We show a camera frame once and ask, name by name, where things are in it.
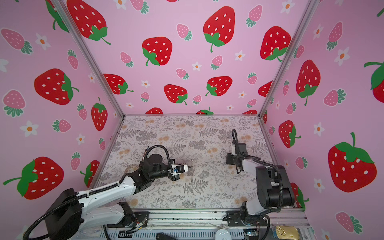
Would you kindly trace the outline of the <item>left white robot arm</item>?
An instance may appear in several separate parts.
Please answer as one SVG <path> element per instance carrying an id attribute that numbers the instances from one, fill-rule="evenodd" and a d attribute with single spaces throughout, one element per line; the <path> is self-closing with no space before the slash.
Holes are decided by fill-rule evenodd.
<path id="1" fill-rule="evenodd" d="M 167 164 L 159 154 L 144 158 L 139 168 L 122 176 L 119 181 L 86 191 L 63 191 L 47 210 L 45 224 L 50 240 L 69 240 L 79 231 L 102 225 L 122 228 L 134 222 L 135 215 L 126 202 L 112 207 L 104 205 L 117 199 L 138 194 L 156 179 L 179 180 L 180 174 L 190 169 L 176 165 L 171 159 Z"/>

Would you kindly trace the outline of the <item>large silver keyring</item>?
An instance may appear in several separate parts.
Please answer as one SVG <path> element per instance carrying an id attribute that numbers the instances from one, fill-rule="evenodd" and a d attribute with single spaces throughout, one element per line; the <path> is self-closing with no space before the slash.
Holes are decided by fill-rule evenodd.
<path id="1" fill-rule="evenodd" d="M 188 162 L 188 172 L 187 172 L 187 175 L 190 177 L 191 180 L 194 178 L 193 160 L 190 160 Z"/>

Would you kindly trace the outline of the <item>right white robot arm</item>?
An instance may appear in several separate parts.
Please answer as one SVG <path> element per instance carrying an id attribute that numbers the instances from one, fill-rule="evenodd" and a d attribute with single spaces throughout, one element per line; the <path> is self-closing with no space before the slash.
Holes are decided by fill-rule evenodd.
<path id="1" fill-rule="evenodd" d="M 243 203 L 243 218 L 278 213 L 284 207 L 295 205 L 295 194 L 283 166 L 248 155 L 246 144 L 235 140 L 231 153 L 227 154 L 226 163 L 235 166 L 237 174 L 246 172 L 256 178 L 257 198 Z"/>

